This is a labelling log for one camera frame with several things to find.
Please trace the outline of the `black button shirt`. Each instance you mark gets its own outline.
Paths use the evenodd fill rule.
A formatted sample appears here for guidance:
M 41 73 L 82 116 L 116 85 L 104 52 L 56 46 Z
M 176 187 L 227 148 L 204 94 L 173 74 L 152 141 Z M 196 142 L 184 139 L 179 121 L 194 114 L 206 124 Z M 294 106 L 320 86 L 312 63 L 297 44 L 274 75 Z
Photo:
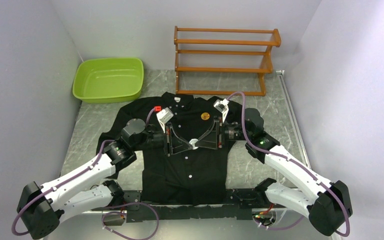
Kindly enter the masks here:
M 165 92 L 161 96 L 144 97 L 121 107 L 109 131 L 103 132 L 98 143 L 114 140 L 133 118 L 157 124 L 149 116 L 153 107 L 170 108 L 171 123 L 177 135 L 189 141 L 199 138 L 221 113 L 214 107 L 217 96 L 208 99 L 187 94 Z M 201 114 L 209 113 L 209 120 Z M 160 204 L 177 202 L 185 205 L 217 204 L 226 195 L 228 156 L 234 142 L 221 149 L 198 148 L 167 156 L 162 149 L 144 150 L 142 198 Z

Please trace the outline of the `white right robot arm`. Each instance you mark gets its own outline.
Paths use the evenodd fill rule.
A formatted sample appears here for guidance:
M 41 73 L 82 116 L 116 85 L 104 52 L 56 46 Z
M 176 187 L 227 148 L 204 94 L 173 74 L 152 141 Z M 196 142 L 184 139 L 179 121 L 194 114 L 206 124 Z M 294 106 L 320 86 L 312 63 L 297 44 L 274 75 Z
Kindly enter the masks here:
M 331 180 L 298 161 L 278 140 L 264 130 L 261 117 L 247 118 L 243 112 L 240 122 L 226 122 L 227 113 L 216 117 L 210 128 L 198 139 L 190 140 L 193 149 L 218 150 L 233 141 L 245 141 L 247 153 L 281 173 L 295 188 L 267 178 L 255 187 L 255 202 L 262 208 L 281 205 L 309 220 L 321 234 L 336 233 L 347 237 L 353 214 L 347 185 Z

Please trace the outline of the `white round brooch back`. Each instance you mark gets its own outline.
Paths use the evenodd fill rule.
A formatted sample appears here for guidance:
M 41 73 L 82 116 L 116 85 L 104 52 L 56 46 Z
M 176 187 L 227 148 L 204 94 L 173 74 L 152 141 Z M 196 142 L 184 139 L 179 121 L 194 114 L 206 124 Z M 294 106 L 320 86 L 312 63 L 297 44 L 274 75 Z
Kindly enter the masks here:
M 193 139 L 191 139 L 190 141 L 189 141 L 189 144 L 191 145 L 191 149 L 192 150 L 196 150 L 196 149 L 198 149 L 199 147 L 197 146 L 197 142 L 198 142 L 199 140 L 197 139 L 197 138 L 193 138 Z

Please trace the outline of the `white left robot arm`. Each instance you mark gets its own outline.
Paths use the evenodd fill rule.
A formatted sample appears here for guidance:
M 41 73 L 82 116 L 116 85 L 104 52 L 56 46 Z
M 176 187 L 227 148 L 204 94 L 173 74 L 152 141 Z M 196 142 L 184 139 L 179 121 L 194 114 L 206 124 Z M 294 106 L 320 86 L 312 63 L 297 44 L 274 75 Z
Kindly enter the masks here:
M 130 201 L 121 186 L 108 177 L 117 174 L 137 159 L 136 152 L 162 150 L 174 155 L 197 148 L 197 139 L 186 140 L 178 135 L 168 121 L 147 125 L 133 118 L 114 140 L 104 140 L 95 157 L 71 172 L 41 185 L 31 182 L 24 186 L 11 231 L 19 220 L 25 234 L 40 240 L 52 233 L 62 222 L 93 209 L 110 209 L 122 213 L 127 206 L 139 205 Z

